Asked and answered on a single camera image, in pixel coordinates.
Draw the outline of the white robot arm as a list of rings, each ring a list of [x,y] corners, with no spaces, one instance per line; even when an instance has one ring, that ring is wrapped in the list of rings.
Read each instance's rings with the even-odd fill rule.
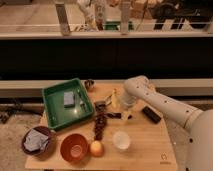
[[[143,100],[189,132],[186,171],[213,171],[213,109],[203,111],[153,91],[144,75],[125,80],[123,88],[124,108]]]

